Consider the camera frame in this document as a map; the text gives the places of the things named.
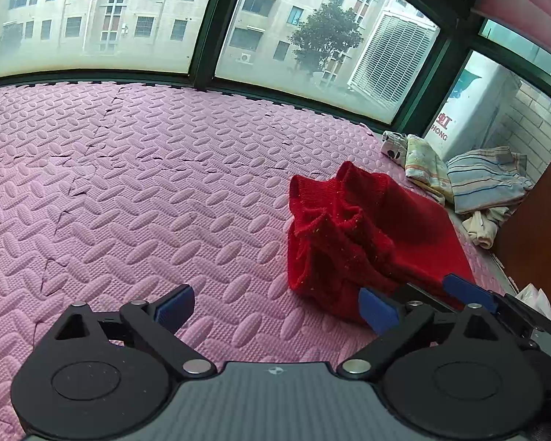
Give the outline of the red knit sweater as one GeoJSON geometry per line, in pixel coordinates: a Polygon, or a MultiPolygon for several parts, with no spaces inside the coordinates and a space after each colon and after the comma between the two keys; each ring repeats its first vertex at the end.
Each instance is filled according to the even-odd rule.
{"type": "Polygon", "coordinates": [[[408,283],[446,302],[443,279],[474,275],[443,206],[346,161],[335,177],[291,178],[288,286],[322,312],[361,323],[358,294],[408,283]]]}

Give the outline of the white tissue pack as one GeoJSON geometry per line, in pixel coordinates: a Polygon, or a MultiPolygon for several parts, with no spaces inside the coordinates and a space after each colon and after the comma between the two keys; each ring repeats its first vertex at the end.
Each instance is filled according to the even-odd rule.
{"type": "Polygon", "coordinates": [[[551,320],[551,303],[543,289],[528,284],[516,294],[516,299],[551,320]]]}

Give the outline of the brown wooden cabinet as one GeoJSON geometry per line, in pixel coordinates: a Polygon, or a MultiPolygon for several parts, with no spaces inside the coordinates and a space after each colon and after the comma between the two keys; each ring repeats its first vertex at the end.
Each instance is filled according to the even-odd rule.
{"type": "Polygon", "coordinates": [[[494,253],[519,289],[532,284],[551,303],[551,163],[498,231],[494,253]]]}

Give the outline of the cream crumpled cloth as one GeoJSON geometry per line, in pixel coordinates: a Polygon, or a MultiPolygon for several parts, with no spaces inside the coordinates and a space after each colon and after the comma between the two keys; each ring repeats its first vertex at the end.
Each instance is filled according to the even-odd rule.
{"type": "Polygon", "coordinates": [[[496,240],[498,229],[513,213],[510,207],[492,207],[475,211],[472,216],[463,221],[463,227],[474,245],[490,250],[496,240]]]}

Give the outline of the pink foam floor mat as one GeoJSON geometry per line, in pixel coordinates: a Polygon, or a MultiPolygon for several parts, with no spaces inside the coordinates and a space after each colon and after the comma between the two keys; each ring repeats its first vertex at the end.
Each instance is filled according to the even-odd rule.
{"type": "Polygon", "coordinates": [[[72,304],[115,312],[187,284],[178,337],[225,372],[237,406],[288,438],[313,405],[319,438],[331,371],[373,339],[288,286],[291,178],[351,162],[405,183],[370,129],[217,93],[139,84],[0,88],[0,440],[24,433],[11,381],[72,304]]]}

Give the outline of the striped blue folded cloth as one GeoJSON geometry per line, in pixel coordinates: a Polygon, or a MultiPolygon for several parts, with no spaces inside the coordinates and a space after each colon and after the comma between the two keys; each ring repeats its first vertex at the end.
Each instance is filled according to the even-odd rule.
{"type": "Polygon", "coordinates": [[[521,203],[533,189],[526,163],[526,155],[509,146],[473,149],[451,158],[447,174],[455,212],[462,215],[521,203]]]}

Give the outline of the pale yellow folded cloth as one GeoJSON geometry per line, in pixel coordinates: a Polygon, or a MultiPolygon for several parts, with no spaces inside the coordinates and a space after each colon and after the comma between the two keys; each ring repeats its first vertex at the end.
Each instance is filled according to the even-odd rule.
{"type": "Polygon", "coordinates": [[[454,194],[446,163],[419,136],[407,136],[405,175],[414,184],[430,193],[440,204],[452,203],[454,194]]]}

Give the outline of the green window frame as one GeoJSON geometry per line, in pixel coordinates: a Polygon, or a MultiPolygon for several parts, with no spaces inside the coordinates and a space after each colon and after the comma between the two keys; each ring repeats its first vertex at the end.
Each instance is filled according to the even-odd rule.
{"type": "Polygon", "coordinates": [[[0,87],[130,83],[423,133],[483,56],[551,99],[551,47],[476,0],[0,0],[0,87]]]}

